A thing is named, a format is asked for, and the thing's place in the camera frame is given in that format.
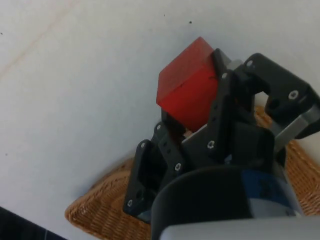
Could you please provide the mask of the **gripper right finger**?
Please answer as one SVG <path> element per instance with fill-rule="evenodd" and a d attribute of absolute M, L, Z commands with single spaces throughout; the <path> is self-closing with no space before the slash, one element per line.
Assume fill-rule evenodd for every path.
<path fill-rule="evenodd" d="M 254 96 L 265 93 L 264 111 L 272 119 L 273 152 L 277 154 L 293 139 L 320 131 L 320 96 L 309 83 L 261 53 L 254 53 L 235 69 L 220 49 L 211 54 L 218 77 L 217 95 L 207 122 L 208 155 L 221 161 L 229 150 L 237 114 L 249 114 Z"/>

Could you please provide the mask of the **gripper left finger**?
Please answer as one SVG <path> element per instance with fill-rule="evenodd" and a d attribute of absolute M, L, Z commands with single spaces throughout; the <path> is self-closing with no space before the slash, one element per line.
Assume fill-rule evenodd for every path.
<path fill-rule="evenodd" d="M 165 110 L 151 139 L 136 148 L 124 198 L 123 211 L 140 221 L 151 220 L 151 208 L 158 193 L 184 172 L 186 158 L 181 150 L 185 127 Z"/>

